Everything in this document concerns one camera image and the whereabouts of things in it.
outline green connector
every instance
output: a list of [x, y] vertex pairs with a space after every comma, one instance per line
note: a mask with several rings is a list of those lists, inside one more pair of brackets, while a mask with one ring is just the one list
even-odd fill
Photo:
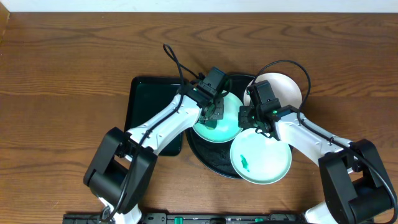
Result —
[[182, 217], [175, 217], [174, 218], [174, 224], [182, 224], [183, 218]]

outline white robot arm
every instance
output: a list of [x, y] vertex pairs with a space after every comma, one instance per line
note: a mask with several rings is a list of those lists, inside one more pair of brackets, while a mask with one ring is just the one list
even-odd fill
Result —
[[[184, 95], [177, 94], [168, 107], [144, 124], [128, 130], [127, 133], [114, 128], [104, 137], [86, 172], [84, 183], [113, 210], [121, 195], [121, 186], [125, 184], [126, 177], [131, 175], [123, 204], [114, 216], [116, 224], [136, 224], [141, 219], [137, 203], [149, 184], [157, 156], [174, 137], [192, 127], [199, 119], [206, 119], [212, 114], [213, 100], [222, 91], [217, 86], [224, 85], [221, 81], [223, 75], [220, 75], [219, 70], [213, 75], [209, 74], [207, 78], [211, 81], [204, 80], [197, 88], [191, 87]], [[217, 85], [213, 84], [213, 80], [217, 80]], [[169, 116], [181, 97], [181, 107]], [[363, 157], [377, 166], [392, 189], [386, 170], [371, 142], [352, 142], [339, 138], [300, 114], [300, 118], [305, 121], [304, 126], [297, 119], [297, 109], [291, 106], [281, 108], [275, 97], [267, 98], [270, 100], [262, 103], [252, 97], [254, 105], [249, 106], [251, 110], [245, 110], [247, 113], [242, 113], [243, 110], [239, 112], [239, 125], [243, 128], [261, 128], [277, 140], [295, 147], [320, 167], [326, 201], [305, 212], [309, 223], [360, 223], [392, 207], [389, 195], [380, 181], [374, 178], [374, 174], [367, 167], [358, 163], [357, 158], [346, 153], [348, 147], [357, 149]], [[162, 119], [164, 121], [139, 145], [148, 129]], [[115, 155], [131, 161], [130, 168], [127, 170], [118, 164], [113, 159]], [[353, 170], [364, 171], [364, 182], [351, 182], [348, 173]], [[377, 208], [365, 206], [367, 203], [377, 205]]]

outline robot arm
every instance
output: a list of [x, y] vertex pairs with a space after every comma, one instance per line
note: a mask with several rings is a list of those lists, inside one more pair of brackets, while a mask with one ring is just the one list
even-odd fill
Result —
[[[298, 109], [290, 105], [281, 107], [268, 81], [255, 83], [248, 91], [252, 105], [240, 108], [239, 125], [261, 129], [294, 146], [320, 168], [325, 202], [305, 213], [309, 223], [361, 223], [394, 206], [388, 189], [395, 201], [396, 194], [373, 143], [366, 139], [352, 142], [339, 138], [303, 114], [299, 123]], [[352, 182], [349, 177], [352, 171], [362, 171], [363, 177]]]
[[[115, 214], [117, 224], [136, 224], [141, 212], [138, 201], [144, 195], [154, 170], [157, 155], [183, 130], [199, 120], [206, 121], [215, 111], [214, 99], [222, 92], [225, 74], [214, 68], [196, 88], [188, 86], [183, 95], [176, 95], [171, 104], [146, 123], [123, 133], [118, 128], [110, 130], [99, 145], [86, 174], [84, 183], [101, 201], [114, 209], [121, 195], [121, 186], [131, 172], [128, 191]], [[391, 200], [375, 173], [348, 154], [345, 147], [357, 151], [377, 168], [390, 189], [392, 184], [374, 145], [362, 140], [352, 142], [339, 138], [307, 120], [307, 127], [297, 121], [297, 109], [280, 107], [269, 83], [260, 82], [248, 87], [252, 106], [239, 110], [239, 125], [242, 128], [257, 128], [277, 140], [286, 142], [316, 163], [320, 168], [325, 202], [309, 209], [305, 217], [309, 223], [360, 223], [392, 207]], [[155, 123], [165, 118], [183, 97], [176, 113], [152, 130], [140, 146], [144, 133]], [[340, 146], [331, 144], [333, 139]], [[132, 161], [129, 170], [114, 160], [114, 156]], [[352, 182], [349, 173], [363, 171], [364, 177]]]
[[[141, 212], [137, 203], [149, 185], [157, 156], [163, 148], [199, 120], [223, 118], [223, 109], [219, 108], [219, 102], [222, 100], [219, 97], [222, 96], [220, 94], [227, 81], [225, 73], [212, 68], [208, 76], [197, 83], [197, 86], [183, 86], [165, 109], [144, 124], [126, 133], [118, 128], [106, 133], [83, 182], [106, 206], [112, 210], [117, 209], [114, 219], [118, 224], [135, 224], [139, 220]], [[181, 105], [175, 112], [181, 97]], [[145, 133], [149, 133], [147, 138], [144, 138]], [[115, 156], [131, 161], [130, 168], [122, 166], [114, 159]], [[116, 208], [123, 196], [125, 185], [128, 187], [122, 203]]]

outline white plate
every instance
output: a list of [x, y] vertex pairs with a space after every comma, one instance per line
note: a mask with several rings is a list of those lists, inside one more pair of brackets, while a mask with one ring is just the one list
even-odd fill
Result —
[[[299, 108], [302, 101], [301, 91], [291, 78], [280, 73], [265, 73], [257, 77], [256, 83], [264, 80], [268, 80], [271, 84], [272, 91], [275, 97], [279, 99], [281, 106], [292, 105], [295, 108]], [[246, 92], [243, 95], [243, 104], [245, 106], [250, 105], [250, 96]]]
[[292, 163], [288, 144], [257, 134], [254, 128], [236, 136], [230, 155], [235, 171], [255, 184], [277, 182], [289, 171]]

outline white bowl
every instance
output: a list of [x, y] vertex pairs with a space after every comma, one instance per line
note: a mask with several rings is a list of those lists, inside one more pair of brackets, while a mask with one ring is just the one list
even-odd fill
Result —
[[231, 163], [235, 171], [254, 184], [272, 184], [283, 178], [292, 163], [290, 146], [266, 138], [254, 128], [241, 132], [231, 145]]

